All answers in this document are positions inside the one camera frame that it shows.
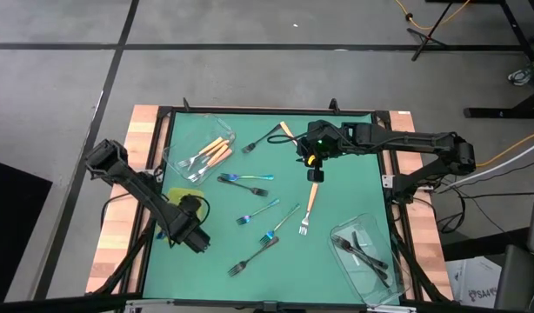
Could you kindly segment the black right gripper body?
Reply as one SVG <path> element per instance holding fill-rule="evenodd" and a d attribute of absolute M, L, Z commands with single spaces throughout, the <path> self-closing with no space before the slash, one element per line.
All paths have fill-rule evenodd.
<path fill-rule="evenodd" d="M 337 133 L 324 120 L 310 122 L 307 132 L 297 140 L 297 154 L 308 168 L 307 180 L 322 183 L 323 161 L 337 157 Z"/>

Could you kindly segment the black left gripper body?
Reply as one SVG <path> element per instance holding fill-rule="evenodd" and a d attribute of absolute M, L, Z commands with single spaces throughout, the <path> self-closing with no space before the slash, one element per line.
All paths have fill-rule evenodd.
<path fill-rule="evenodd" d="M 191 194 L 184 195 L 170 218 L 170 240 L 184 243 L 196 253 L 205 252 L 210 245 L 210 236 L 201 228 L 202 221 L 197 216 L 202 206 L 202 198 Z"/>

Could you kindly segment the yellow plastic bin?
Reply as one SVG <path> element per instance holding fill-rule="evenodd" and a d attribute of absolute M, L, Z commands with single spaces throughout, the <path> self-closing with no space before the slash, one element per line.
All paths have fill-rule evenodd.
<path fill-rule="evenodd" d="M 170 203 L 179 204 L 181 202 L 182 197 L 186 195 L 204 197 L 204 193 L 201 190 L 185 189 L 185 188 L 170 188 L 167 194 L 167 197 Z M 200 221 L 202 221 L 205 219 L 206 215 L 207 215 L 207 205 L 205 203 L 202 203 L 200 208 L 197 210 L 197 218 Z M 155 238 L 156 238 L 157 233 L 161 230 L 162 229 L 160 227 L 156 227 Z"/>

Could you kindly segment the long dark spoon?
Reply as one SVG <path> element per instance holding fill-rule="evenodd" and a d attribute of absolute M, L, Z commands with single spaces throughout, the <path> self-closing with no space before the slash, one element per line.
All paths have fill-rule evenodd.
<path fill-rule="evenodd" d="M 279 237 L 278 236 L 273 237 L 267 244 L 265 244 L 260 250 L 258 250 L 252 256 L 250 256 L 249 258 L 243 261 L 240 261 L 239 263 L 234 265 L 232 268 L 230 268 L 227 274 L 229 276 L 236 276 L 237 274 L 241 273 L 242 271 L 245 270 L 249 262 L 251 262 L 254 258 L 259 256 L 261 253 L 265 252 L 267 249 L 277 244 L 278 242 L 279 242 Z"/>

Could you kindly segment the black tripod stand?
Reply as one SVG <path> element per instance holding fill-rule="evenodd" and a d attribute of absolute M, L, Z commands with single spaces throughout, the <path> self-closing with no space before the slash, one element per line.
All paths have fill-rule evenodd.
<path fill-rule="evenodd" d="M 442 43 L 436 39 L 433 39 L 432 38 L 432 35 L 434 33 L 434 31 L 437 29 L 437 27 L 443 22 L 447 12 L 449 11 L 450 7 L 452 6 L 452 3 L 449 3 L 447 5 L 447 7 L 444 9 L 444 11 L 442 12 L 441 16 L 439 17 L 439 19 L 435 22 L 435 24 L 430 27 L 430 28 L 427 28 L 427 27 L 421 27 L 421 26 L 418 26 L 416 25 L 416 23 L 413 21 L 412 17 L 413 15 L 411 13 L 408 13 L 405 17 L 406 19 L 412 24 L 414 25 L 417 29 L 414 30 L 412 28 L 407 28 L 406 30 L 411 34 L 411 35 L 416 35 L 419 37 L 419 39 L 421 40 L 421 43 L 419 44 L 419 46 L 417 47 L 414 55 L 412 56 L 411 58 L 411 61 L 412 62 L 415 62 L 419 55 L 422 53 L 422 50 L 425 48 L 425 46 L 428 44 L 428 43 L 436 43 L 438 47 L 440 48 L 446 48 L 447 45 L 445 43 Z"/>

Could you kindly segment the black panel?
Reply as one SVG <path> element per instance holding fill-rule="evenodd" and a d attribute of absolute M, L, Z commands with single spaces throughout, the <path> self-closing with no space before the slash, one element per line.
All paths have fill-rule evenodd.
<path fill-rule="evenodd" d="M 4 301 L 52 182 L 0 163 L 0 303 Z"/>

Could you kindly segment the white cardboard box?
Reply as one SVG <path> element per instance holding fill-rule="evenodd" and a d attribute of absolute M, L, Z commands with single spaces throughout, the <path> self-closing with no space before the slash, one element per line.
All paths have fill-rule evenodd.
<path fill-rule="evenodd" d="M 501 267 L 484 256 L 445 263 L 453 298 L 465 306 L 493 308 Z"/>

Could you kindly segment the person's shoe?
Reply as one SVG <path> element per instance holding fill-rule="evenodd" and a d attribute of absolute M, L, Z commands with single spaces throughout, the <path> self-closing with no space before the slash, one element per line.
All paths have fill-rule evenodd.
<path fill-rule="evenodd" d="M 525 66 L 519 70 L 511 72 L 507 76 L 507 80 L 515 86 L 523 86 L 527 84 L 534 77 L 534 66 Z"/>

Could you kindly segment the black table frame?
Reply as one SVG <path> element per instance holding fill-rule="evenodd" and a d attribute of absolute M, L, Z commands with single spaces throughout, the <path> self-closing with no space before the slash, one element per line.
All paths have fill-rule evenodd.
<path fill-rule="evenodd" d="M 223 120 L 225 114 L 244 115 L 274 115 L 281 117 L 281 121 L 290 127 L 294 133 L 306 130 L 309 122 L 323 119 L 332 123 L 350 121 L 372 122 L 376 114 L 361 110 L 344 110 L 339 114 L 333 114 L 330 110 L 291 110 L 276 108 L 221 108 L 221 107 L 194 107 L 190 112 L 184 107 L 159 107 L 156 105 L 137 105 L 131 110 L 131 119 L 126 134 L 122 137 L 122 143 L 129 153 L 130 165 L 134 168 L 154 169 L 162 162 L 164 149 L 170 143 L 173 126 L 177 113 L 213 114 Z M 385 169 L 406 162 L 416 165 L 418 158 L 414 154 L 402 153 L 398 157 L 386 158 L 376 156 L 381 177 Z M 382 231 L 387 237 L 390 236 L 390 215 L 387 215 L 387 230 Z M 235 308 L 258 307 L 262 308 L 263 301 L 201 301 L 174 298 L 147 298 L 144 296 L 144 284 L 150 260 L 152 243 L 150 240 L 144 247 L 143 252 L 133 263 L 131 272 L 122 284 L 122 290 L 128 293 L 138 293 L 145 299 L 170 299 L 180 306 L 230 306 Z M 362 306 L 358 303 L 288 303 L 278 302 L 279 309 L 304 309 L 304 310 L 359 310 Z"/>

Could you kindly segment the black desk frame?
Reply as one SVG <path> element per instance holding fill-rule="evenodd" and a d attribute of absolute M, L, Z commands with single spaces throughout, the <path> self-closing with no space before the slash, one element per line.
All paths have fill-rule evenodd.
<path fill-rule="evenodd" d="M 460 0 L 450 0 L 449 3 L 460 3 Z M 476 51 L 476 52 L 522 52 L 532 62 L 534 62 L 534 51 L 530 40 L 524 37 L 516 18 L 505 0 L 475 0 L 475 4 L 498 5 L 503 10 L 511 30 L 518 40 L 518 45 L 447 45 L 446 48 L 436 46 L 437 50 L 443 51 Z M 464 108 L 463 114 L 466 118 L 496 118 L 496 119 L 534 119 L 534 93 L 518 103 L 512 108 Z"/>

